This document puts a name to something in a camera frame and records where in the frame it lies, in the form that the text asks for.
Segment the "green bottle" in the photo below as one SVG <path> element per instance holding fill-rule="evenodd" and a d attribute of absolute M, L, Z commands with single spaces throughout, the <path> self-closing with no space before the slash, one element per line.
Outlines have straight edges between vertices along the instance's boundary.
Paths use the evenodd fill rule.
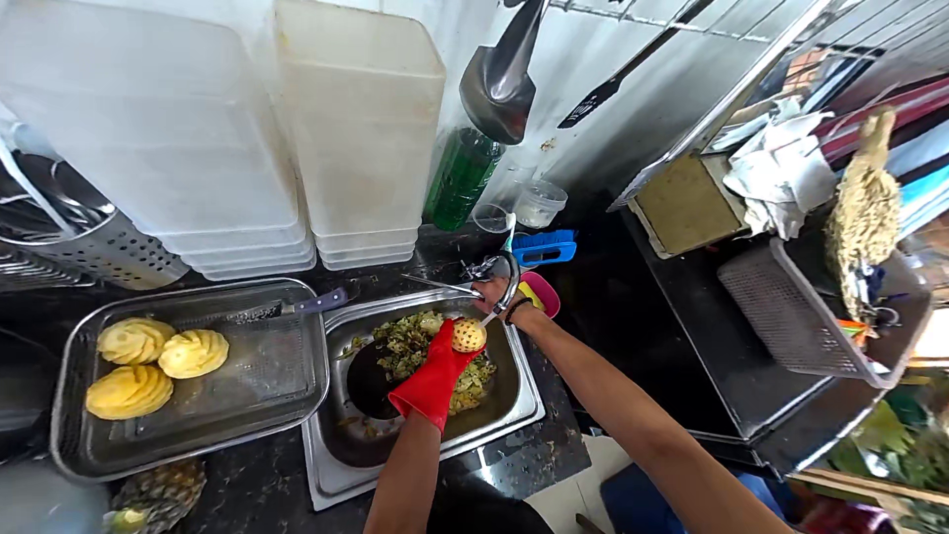
<path fill-rule="evenodd" d="M 466 126 L 452 132 L 425 202 L 425 213 L 442 230 L 454 231 L 468 219 L 505 145 Z"/>

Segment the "white plastic container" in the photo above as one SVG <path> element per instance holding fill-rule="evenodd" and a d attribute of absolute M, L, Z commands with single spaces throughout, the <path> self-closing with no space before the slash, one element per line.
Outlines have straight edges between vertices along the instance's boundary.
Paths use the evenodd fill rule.
<path fill-rule="evenodd" d="M 225 263 L 247 259 L 248 255 L 255 255 L 264 247 L 274 250 L 270 254 L 285 256 L 300 253 L 308 247 L 310 232 L 307 228 L 307 202 L 303 191 L 296 194 L 297 209 L 293 211 L 295 220 L 286 227 L 267 229 L 234 230 L 231 232 L 188 232 L 175 234 L 156 234 L 160 236 L 165 248 L 182 257 L 197 257 L 210 253 L 224 253 L 230 259 L 209 260 L 199 259 L 198 264 Z"/>
<path fill-rule="evenodd" d="M 309 261 L 310 257 L 312 257 L 313 252 L 315 251 L 312 242 L 305 246 L 302 250 L 280 256 L 274 256 L 271 252 L 269 252 L 269 248 L 245 250 L 258 251 L 259 254 L 247 254 L 238 261 L 219 261 L 217 263 L 202 263 L 200 258 L 198 261 L 190 261 L 185 260 L 184 257 L 181 257 L 181 260 L 191 265 L 195 269 L 201 269 L 204 271 L 231 271 L 237 269 L 252 269 L 254 267 L 267 267 L 268 265 L 303 263 L 305 261 Z"/>
<path fill-rule="evenodd" d="M 418 227 L 445 85 L 428 32 L 412 19 L 320 2 L 275 6 L 281 106 L 313 232 Z"/>
<path fill-rule="evenodd" d="M 567 192 L 563 189 L 548 181 L 532 181 L 517 197 L 514 214 L 517 222 L 529 228 L 546 228 L 565 205 Z"/>
<path fill-rule="evenodd" d="M 358 269 L 360 267 L 371 267 L 373 265 L 384 265 L 386 263 L 399 263 L 402 261 L 408 261 L 412 259 L 412 255 L 415 253 L 415 250 L 402 253 L 394 254 L 392 256 L 382 256 L 382 257 L 368 257 L 365 259 L 352 259 L 349 261 L 326 261 L 325 258 L 321 258 L 323 266 L 329 271 L 345 271 L 346 269 Z"/>
<path fill-rule="evenodd" d="M 320 258 L 323 263 L 338 263 L 343 261 L 354 261 L 358 259 L 374 259 L 377 257 L 404 256 L 406 253 L 415 251 L 415 242 L 403 243 L 401 245 L 387 247 L 372 247 L 362 250 L 347 250 L 342 252 L 323 252 L 320 251 Z"/>
<path fill-rule="evenodd" d="M 358 251 L 365 248 L 398 246 L 414 243 L 419 238 L 419 228 L 404 228 L 387 232 L 367 232 L 365 234 L 338 234 L 335 236 L 316 236 L 316 246 L 320 254 Z"/>
<path fill-rule="evenodd" d="M 313 237 L 307 235 L 289 245 L 268 245 L 263 247 L 246 247 L 231 250 L 200 252 L 197 254 L 181 255 L 181 260 L 191 266 L 208 267 L 247 261 L 251 258 L 273 259 L 303 254 L 313 246 Z"/>
<path fill-rule="evenodd" d="M 231 29 L 141 10 L 12 0 L 0 17 L 0 49 L 0 100 L 142 232 L 296 221 L 270 100 Z"/>
<path fill-rule="evenodd" d="M 232 269 L 224 271 L 201 270 L 200 268 L 196 268 L 195 270 L 210 281 L 217 282 L 222 280 L 268 277 L 271 275 L 281 275 L 283 273 L 299 273 L 301 271 L 309 271 L 313 267 L 316 267 L 316 259 L 317 255 L 314 252 L 313 256 L 307 261 L 302 261 L 299 263 L 269 265 L 267 267 L 253 267 L 250 269 Z"/>

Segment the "knife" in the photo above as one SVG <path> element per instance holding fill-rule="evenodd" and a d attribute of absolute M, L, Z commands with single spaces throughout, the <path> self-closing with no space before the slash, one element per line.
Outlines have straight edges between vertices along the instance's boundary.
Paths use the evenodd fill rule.
<path fill-rule="evenodd" d="M 224 317 L 224 320 L 234 324 L 248 324 L 287 315 L 318 314 L 319 312 L 339 308 L 346 302 L 349 302 L 349 296 L 346 294 L 346 290 L 342 287 L 338 287 L 325 295 L 293 304 L 275 300 L 268 304 L 249 308 L 248 310 L 228 314 Z"/>

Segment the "blue brush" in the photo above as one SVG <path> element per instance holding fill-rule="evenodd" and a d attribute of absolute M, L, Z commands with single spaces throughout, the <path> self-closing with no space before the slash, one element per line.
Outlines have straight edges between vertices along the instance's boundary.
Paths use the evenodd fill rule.
<path fill-rule="evenodd" d="M 535 236 L 515 236 L 512 252 L 525 267 L 570 261 L 577 252 L 573 230 L 555 230 Z"/>

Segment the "black bracelet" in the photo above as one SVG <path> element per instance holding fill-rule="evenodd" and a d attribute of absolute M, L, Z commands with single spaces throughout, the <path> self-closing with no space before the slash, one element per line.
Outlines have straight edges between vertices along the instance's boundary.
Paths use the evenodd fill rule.
<path fill-rule="evenodd" d="M 518 300 L 517 302 L 514 302 L 514 305 L 508 309 L 508 317 L 504 319 L 504 324 L 508 326 L 513 326 L 513 324 L 511 323 L 511 317 L 514 315 L 514 311 L 517 310 L 517 307 L 520 306 L 521 304 L 524 304 L 525 302 L 531 302 L 530 297 L 525 296 L 524 298 Z"/>

